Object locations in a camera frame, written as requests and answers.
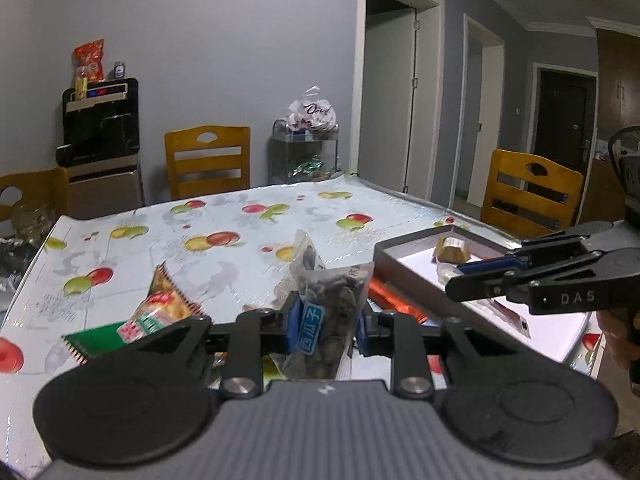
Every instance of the yellow wooden chair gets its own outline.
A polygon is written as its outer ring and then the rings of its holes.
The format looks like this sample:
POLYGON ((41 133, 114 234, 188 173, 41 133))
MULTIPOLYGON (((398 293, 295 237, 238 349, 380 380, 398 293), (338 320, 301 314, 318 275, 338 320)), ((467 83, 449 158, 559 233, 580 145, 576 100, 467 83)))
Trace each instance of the yellow wooden chair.
POLYGON ((250 134, 246 126, 198 126, 166 134, 164 148, 172 200, 249 189, 250 134), (239 155, 209 155, 193 158, 176 157, 180 152, 217 148, 240 148, 240 153, 239 155), (240 176, 230 176, 228 173, 232 170, 240 170, 240 176), (207 171, 227 174, 200 180, 180 181, 180 176, 207 171))
POLYGON ((549 234, 553 232, 549 224, 555 224, 558 230, 566 229, 572 225, 583 178, 577 171, 542 156, 494 150, 480 219, 519 238, 549 234), (510 186, 500 182, 499 175, 551 189, 556 193, 546 190, 540 193, 564 196, 564 200, 556 202, 530 190, 510 186))
POLYGON ((17 187, 22 197, 12 205, 0 203, 0 222, 9 220, 14 208, 23 204, 33 208, 49 205, 56 218, 69 212, 69 176, 66 168, 0 176, 0 196, 10 187, 17 187))

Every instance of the human hand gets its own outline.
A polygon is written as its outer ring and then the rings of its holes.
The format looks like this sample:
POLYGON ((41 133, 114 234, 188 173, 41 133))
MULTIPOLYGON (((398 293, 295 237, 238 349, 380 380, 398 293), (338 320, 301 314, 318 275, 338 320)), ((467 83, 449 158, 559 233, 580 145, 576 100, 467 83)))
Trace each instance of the human hand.
MULTIPOLYGON (((610 311, 601 310, 597 314, 598 325, 607 337, 607 347, 614 361, 623 369, 629 370, 632 361, 640 359, 640 346, 629 341, 628 330, 622 321, 610 311)), ((634 327, 640 329, 640 312, 634 317, 634 327)))

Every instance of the dark entrance door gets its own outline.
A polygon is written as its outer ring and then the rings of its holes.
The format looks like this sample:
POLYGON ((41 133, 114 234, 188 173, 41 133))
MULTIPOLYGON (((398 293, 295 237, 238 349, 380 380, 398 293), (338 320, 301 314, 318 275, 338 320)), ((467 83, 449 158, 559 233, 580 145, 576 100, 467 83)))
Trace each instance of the dark entrance door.
POLYGON ((586 175, 595 109, 595 78, 542 70, 533 152, 586 175))

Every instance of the metal rack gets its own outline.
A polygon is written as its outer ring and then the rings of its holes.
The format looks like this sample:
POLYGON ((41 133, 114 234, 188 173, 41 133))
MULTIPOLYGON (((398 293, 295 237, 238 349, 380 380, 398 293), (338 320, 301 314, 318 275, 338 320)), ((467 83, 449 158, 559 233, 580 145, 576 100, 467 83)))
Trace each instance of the metal rack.
POLYGON ((270 185, 327 180, 339 170, 338 125, 329 130, 292 132, 279 119, 273 123, 268 159, 270 185), (318 170, 304 171, 311 164, 318 170))

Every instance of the blue label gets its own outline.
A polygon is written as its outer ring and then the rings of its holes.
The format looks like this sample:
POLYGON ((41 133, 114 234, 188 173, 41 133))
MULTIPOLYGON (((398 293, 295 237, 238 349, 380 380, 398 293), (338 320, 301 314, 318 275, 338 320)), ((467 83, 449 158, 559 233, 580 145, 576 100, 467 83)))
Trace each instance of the blue label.
POLYGON ((300 334, 298 335, 298 350, 303 354, 312 355, 316 351, 323 319, 324 308, 305 302, 300 334))

